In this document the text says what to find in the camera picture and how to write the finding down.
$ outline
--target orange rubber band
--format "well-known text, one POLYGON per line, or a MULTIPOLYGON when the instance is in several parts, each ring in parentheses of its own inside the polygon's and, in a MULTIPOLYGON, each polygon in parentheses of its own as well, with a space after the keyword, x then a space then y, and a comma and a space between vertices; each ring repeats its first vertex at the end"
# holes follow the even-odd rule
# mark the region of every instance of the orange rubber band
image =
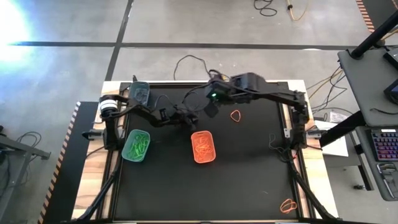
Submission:
POLYGON ((233 121, 235 121, 235 122, 240 122, 240 120, 241 120, 241 112, 240 112, 239 110, 234 110, 234 111, 232 111, 232 113, 231 113, 231 119, 232 119, 233 121), (238 115, 239 115, 239 118, 238 118, 238 119, 235 119, 235 118, 233 117, 233 115, 234 115, 235 113, 238 113, 238 115))
POLYGON ((284 213, 288 214, 292 210, 295 210, 297 208, 297 203, 295 203, 292 199, 288 198, 286 199, 282 205, 280 205, 279 210, 284 213))

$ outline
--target teal container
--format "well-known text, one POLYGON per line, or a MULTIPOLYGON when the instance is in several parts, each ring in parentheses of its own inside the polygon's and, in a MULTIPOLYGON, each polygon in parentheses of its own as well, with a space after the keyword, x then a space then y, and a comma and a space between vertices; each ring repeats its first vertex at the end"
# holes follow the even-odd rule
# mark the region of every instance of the teal container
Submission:
POLYGON ((149 143, 148 132, 139 129, 132 130, 122 150, 123 159, 142 162, 147 154, 149 143))
POLYGON ((135 81, 130 86, 131 96, 140 104, 147 106, 149 99, 149 83, 135 81))

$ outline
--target white paper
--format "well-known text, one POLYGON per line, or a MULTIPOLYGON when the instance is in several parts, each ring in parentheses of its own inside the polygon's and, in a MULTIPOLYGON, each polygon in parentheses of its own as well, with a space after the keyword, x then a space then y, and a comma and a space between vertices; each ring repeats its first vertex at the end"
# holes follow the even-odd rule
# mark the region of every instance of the white paper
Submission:
MULTIPOLYGON (((337 124, 324 121, 315 121, 315 125, 321 130, 329 130, 337 124)), ((346 138, 342 137, 329 145, 322 147, 322 153, 334 156, 346 156, 348 157, 346 138)))

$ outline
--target concrete floor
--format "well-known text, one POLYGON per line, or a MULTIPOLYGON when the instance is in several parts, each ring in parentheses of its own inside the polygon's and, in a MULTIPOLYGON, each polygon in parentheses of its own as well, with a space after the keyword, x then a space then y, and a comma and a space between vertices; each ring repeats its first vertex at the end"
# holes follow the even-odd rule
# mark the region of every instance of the concrete floor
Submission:
MULTIPOLYGON (((115 42, 126 5, 127 0, 0 3, 0 124, 10 138, 38 131, 43 135, 38 147, 58 155, 75 102, 98 99, 113 47, 6 47, 2 43, 115 42)), ((294 2, 294 9, 299 13, 304 5, 305 1, 294 2)), ((135 0, 123 42, 280 44, 289 48, 357 45, 369 35, 355 0, 312 1, 299 22, 290 20, 285 1, 274 1, 272 7, 278 14, 262 17, 252 0, 135 0)), ((388 43, 398 44, 398 38, 388 43)), ((266 79, 302 79, 307 86, 338 67, 334 50, 122 48, 112 80, 131 80, 132 75, 140 80, 172 80, 175 64, 186 54, 205 59, 209 69, 227 75, 256 72, 266 79)), ((178 80, 207 79, 202 64, 192 59, 180 64, 176 76, 178 80)), ((349 88, 345 79, 341 86, 349 88)), ((311 99, 312 106, 322 103, 328 88, 311 99)), ((329 105, 358 110, 350 89, 329 105)), ((18 189, 10 205, 15 208, 10 221, 37 221, 56 160, 52 156, 31 164, 30 181, 18 189)), ((396 211, 398 203, 382 201, 377 191, 351 190, 359 172, 342 169, 329 170, 340 217, 395 223, 396 213, 386 210, 396 211)))

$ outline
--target rgb keyboard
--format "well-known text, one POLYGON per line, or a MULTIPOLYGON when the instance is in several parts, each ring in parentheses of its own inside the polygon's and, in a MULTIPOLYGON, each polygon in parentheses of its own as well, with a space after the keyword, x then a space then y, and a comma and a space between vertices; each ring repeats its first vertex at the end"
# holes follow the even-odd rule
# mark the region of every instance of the rgb keyboard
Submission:
POLYGON ((374 129, 371 132, 376 160, 398 161, 398 132, 388 131, 374 129))

